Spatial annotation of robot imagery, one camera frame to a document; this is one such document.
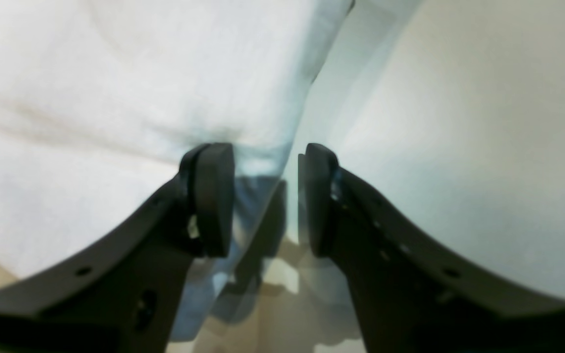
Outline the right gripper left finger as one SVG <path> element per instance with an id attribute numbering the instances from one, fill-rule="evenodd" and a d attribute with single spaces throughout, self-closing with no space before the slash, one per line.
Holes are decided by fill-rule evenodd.
<path id="1" fill-rule="evenodd" d="M 179 172 L 114 230 L 0 289 L 0 353 L 163 353 L 196 258 L 232 238 L 230 143 L 187 152 Z"/>

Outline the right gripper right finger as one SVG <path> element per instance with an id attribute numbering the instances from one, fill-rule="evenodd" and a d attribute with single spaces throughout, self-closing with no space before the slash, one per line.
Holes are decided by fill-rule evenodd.
<path id="1" fill-rule="evenodd" d="M 442 245 L 321 144 L 299 182 L 311 251 L 344 274 L 368 353 L 565 353 L 565 299 Z"/>

